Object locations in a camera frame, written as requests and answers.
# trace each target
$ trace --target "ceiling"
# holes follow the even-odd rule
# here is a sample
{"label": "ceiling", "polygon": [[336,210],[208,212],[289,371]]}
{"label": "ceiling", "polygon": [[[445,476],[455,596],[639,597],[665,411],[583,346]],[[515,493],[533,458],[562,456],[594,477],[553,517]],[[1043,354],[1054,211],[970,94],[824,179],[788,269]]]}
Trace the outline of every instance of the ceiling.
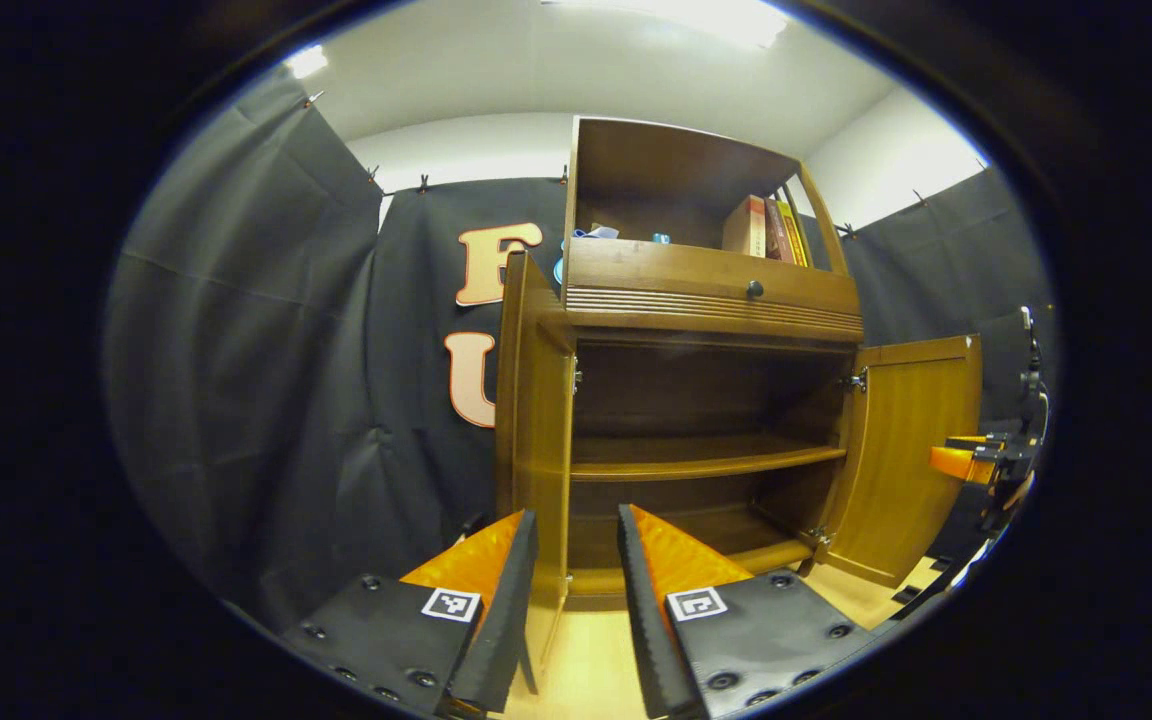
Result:
{"label": "ceiling", "polygon": [[626,10],[416,0],[324,43],[305,78],[344,141],[495,113],[579,113],[718,132],[805,158],[895,82],[797,22],[764,50]]}

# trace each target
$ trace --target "screw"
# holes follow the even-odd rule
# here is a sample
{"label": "screw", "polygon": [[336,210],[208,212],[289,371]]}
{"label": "screw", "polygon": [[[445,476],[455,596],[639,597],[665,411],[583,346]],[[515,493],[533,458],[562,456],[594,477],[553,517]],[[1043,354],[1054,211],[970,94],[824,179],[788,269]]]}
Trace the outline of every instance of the screw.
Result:
{"label": "screw", "polygon": [[719,673],[713,679],[708,679],[708,683],[705,684],[712,691],[726,691],[727,688],[736,684],[736,680],[740,680],[740,677],[735,673]]}
{"label": "screw", "polygon": [[779,691],[763,691],[763,692],[756,694],[753,697],[750,697],[749,700],[745,700],[745,707],[758,705],[758,703],[760,703],[760,702],[771,700],[771,698],[776,697],[778,694],[780,694],[780,692]]}
{"label": "screw", "polygon": [[411,682],[420,685],[422,688],[433,688],[438,684],[438,680],[434,680],[434,675],[426,673],[425,670],[411,670],[407,674],[407,679]]}

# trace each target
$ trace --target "wooden floor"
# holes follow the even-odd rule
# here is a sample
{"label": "wooden floor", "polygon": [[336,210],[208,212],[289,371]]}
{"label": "wooden floor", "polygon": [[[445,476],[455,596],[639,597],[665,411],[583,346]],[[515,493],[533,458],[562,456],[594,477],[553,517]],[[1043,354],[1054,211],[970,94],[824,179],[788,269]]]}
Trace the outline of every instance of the wooden floor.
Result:
{"label": "wooden floor", "polygon": [[[932,570],[932,562],[931,558],[920,560],[901,588],[926,588],[940,575]],[[901,609],[901,602],[892,600],[896,589],[855,578],[828,564],[816,566],[805,582],[865,629]],[[568,598],[539,685],[540,692],[531,694],[522,674],[516,675],[506,712],[490,715],[509,720],[646,720],[623,597]]]}

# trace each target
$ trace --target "orange letter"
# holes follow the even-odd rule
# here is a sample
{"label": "orange letter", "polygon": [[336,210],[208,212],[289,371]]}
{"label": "orange letter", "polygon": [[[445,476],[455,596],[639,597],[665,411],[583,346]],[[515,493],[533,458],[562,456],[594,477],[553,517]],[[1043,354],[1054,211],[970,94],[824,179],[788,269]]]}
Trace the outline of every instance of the orange letter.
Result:
{"label": "orange letter", "polygon": [[[511,242],[500,250],[500,241]],[[465,247],[465,287],[456,293],[457,305],[486,305],[500,302],[505,296],[505,283],[500,282],[500,268],[511,252],[540,245],[540,228],[536,223],[506,225],[503,228],[485,228],[480,232],[461,233],[457,242]]]}
{"label": "orange letter", "polygon": [[452,354],[450,392],[456,415],[480,429],[493,429],[495,406],[483,392],[483,376],[495,339],[486,333],[452,333],[444,340],[444,347]]}

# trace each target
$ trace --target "cabinet door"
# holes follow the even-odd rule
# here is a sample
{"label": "cabinet door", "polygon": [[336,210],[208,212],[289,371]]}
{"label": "cabinet door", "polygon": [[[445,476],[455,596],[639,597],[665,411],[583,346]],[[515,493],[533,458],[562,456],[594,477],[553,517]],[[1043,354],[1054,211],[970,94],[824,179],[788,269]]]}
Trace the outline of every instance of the cabinet door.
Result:
{"label": "cabinet door", "polygon": [[933,445],[975,434],[979,336],[869,347],[856,354],[847,461],[817,559],[899,588],[950,515],[963,480],[929,465]]}
{"label": "cabinet door", "polygon": [[548,279],[529,255],[509,256],[497,374],[497,514],[536,514],[526,655],[539,666],[567,598],[575,370],[576,333]]}

